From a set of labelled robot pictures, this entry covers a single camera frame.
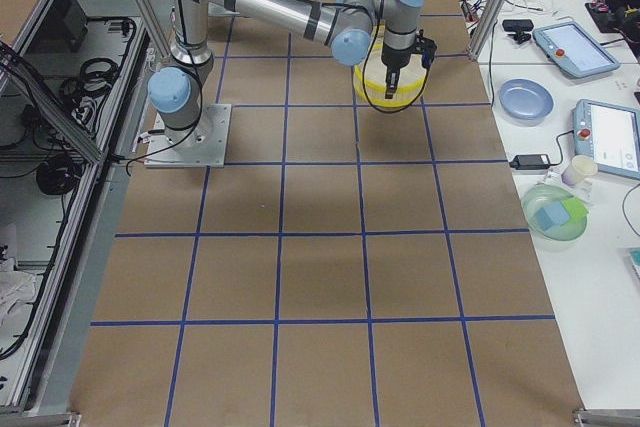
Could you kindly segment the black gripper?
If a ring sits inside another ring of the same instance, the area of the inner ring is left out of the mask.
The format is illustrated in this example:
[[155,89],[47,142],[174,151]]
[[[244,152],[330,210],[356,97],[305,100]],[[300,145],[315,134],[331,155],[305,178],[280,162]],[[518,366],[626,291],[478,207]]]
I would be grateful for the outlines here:
[[385,98],[392,99],[396,94],[400,71],[409,64],[412,55],[420,55],[422,67],[429,70],[435,53],[435,41],[425,37],[422,29],[409,33],[386,29],[382,47],[382,62],[388,67],[385,76]]

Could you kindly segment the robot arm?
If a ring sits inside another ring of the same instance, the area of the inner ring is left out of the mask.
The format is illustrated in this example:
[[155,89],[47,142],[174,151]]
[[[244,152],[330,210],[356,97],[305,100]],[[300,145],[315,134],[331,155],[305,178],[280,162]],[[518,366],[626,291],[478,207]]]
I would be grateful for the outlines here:
[[227,11],[280,27],[311,42],[330,47],[340,64],[355,66],[365,61],[373,46],[372,32],[383,26],[381,61],[386,68],[385,96],[393,97],[402,69],[414,55],[430,69],[436,45],[419,28],[424,0],[174,0],[174,62],[198,69],[208,67],[212,53],[207,46],[208,7]]

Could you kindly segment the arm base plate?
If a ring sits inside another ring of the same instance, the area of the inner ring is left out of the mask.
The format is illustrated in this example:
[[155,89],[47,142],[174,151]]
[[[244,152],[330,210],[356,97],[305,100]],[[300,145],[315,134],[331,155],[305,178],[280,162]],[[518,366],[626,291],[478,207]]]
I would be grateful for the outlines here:
[[151,155],[143,159],[149,168],[223,168],[231,123],[232,106],[230,104],[206,104],[200,123],[189,137],[177,147],[182,136],[169,131],[153,135],[148,143]]

